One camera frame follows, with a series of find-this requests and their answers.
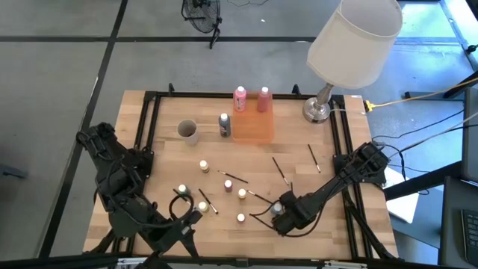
paintbrush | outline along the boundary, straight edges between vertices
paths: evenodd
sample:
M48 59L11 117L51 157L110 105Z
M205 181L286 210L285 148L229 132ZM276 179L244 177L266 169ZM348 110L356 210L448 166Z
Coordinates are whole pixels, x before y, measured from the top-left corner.
M233 176L233 175L231 175L231 174L229 174L229 173L226 173L226 172L223 172L223 171L219 171L219 170L218 170L217 172L222 173L223 175L226 175L226 176L228 176L228 177L232 177L233 179L237 179L237 180L239 180L239 181L242 181L242 182L244 182L244 183L249 184L249 183L248 183L247 181L245 181L244 179L239 179L238 177Z
M272 157L272 160L274 161L274 164L276 164L277 169L279 170L279 173L281 173L281 176L284 179L285 184L289 185L289 181L287 181L287 179L285 178L284 173L282 172L281 167L279 167L279 165L277 164L276 159L274 157Z
M199 192L202 194L202 196L204 197L204 200L206 200L206 202L209 204L209 206L212 208L212 210L214 210L214 213L216 214L219 214L219 212L216 210L216 208L214 207L214 205L212 205L211 201L209 201L209 199L206 197L206 195L201 191L201 189L199 189Z
M260 196L259 194L254 194L253 192L251 192L251 191L249 191L249 190L247 190L247 192L250 193L250 194L252 194L253 196L259 198L260 200L263 200L263 201L265 201L265 202L268 202L269 204L272 203L271 201L267 200L266 198L263 198L262 196Z
M314 159L315 167L317 168L317 170L319 170L319 173L322 173L322 171L320 171L319 164L317 163L317 160L315 159L314 153L312 152L311 145L307 144L307 146L308 146L308 150L311 151L312 158Z
M174 191L176 194L181 195L181 194L179 193L179 191L177 191L177 190L174 189L174 188L173 188L173 191ZM189 202L188 199L186 199L186 198L184 198L184 197L181 197L181 198L182 198L185 202L187 202L188 205L191 205L191 202Z

concrete floor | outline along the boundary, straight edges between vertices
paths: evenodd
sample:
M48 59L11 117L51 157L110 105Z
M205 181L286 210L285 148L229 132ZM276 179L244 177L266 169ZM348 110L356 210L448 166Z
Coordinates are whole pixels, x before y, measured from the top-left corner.
M302 0L301 4L270 0L261 7L235 7L222 1L221 30L223 36L314 36L337 4L338 0ZM393 48L376 83L335 93L388 102L400 99L407 90L442 90L472 72L458 43L416 44L419 37L454 38L438 3L402 1L400 5L404 13L400 37L416 38ZM4 0L0 36L109 36L119 6L120 1L113 0ZM179 1L173 0L130 1L119 35L204 36L180 17L179 8ZM227 91L239 84L255 88L266 84L277 93L289 93L294 84L303 93L316 93L325 84L305 65L307 43L217 43L213 50L207 45L117 43L92 124L115 122L124 90L166 90L170 82L180 91ZM29 172L27 179L0 180L0 260L36 255L105 47L106 43L0 43L0 163ZM460 102L406 102L377 109L368 120L372 135L399 135L461 109ZM459 118L387 142L404 147ZM461 132L437 137L408 151L406 164L433 170L457 161L461 140ZM399 159L392 163L399 164ZM89 156L83 154L52 255L81 252L93 208L95 173ZM418 175L407 171L409 177ZM436 263L435 248L400 233L396 239L399 254L406 260Z

white lampshade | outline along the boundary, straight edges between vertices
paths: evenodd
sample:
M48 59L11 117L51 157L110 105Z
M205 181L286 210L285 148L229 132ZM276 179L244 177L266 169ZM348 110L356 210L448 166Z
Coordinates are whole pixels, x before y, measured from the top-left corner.
M335 86L368 86L379 77L402 24L395 0L342 0L308 50L307 65Z

yellow cable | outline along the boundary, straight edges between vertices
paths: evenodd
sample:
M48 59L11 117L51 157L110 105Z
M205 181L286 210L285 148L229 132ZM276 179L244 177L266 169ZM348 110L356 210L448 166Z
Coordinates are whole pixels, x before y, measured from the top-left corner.
M474 81L478 81L478 78L474 78L470 81L466 81L466 82L457 84L457 85L455 85L453 87L450 87L448 89L445 89L445 90L439 90L439 91L434 92L434 93L425 94L425 95L422 95L422 96L416 96L416 97L412 97L412 98L408 98L408 99L401 99L401 100L397 100L397 101L393 101L393 102L386 102L386 103L383 103L383 104L380 104L380 105L375 105L375 104L372 104L369 101L367 101L367 106L369 107L369 110L372 111L373 108L381 108L381 107L384 107L386 105L393 105L393 104L397 104L397 103L400 103L400 102L412 101L412 100L416 100L416 99L421 99L421 98L425 98L425 97L434 96L434 95L437 95L439 93L447 92L448 90L452 90L452 89L455 89L457 87L461 87L463 85L469 84L469 83L474 82Z

pink bottle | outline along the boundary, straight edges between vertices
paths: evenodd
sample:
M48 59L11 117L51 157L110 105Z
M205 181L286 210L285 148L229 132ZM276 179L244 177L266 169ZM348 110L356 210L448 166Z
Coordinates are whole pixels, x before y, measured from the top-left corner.
M244 87L239 86L237 90L234 91L234 108L235 110L241 112L246 109L246 95L247 92L244 90Z
M269 108L269 88L262 87L261 92L257 98L257 111L265 112Z

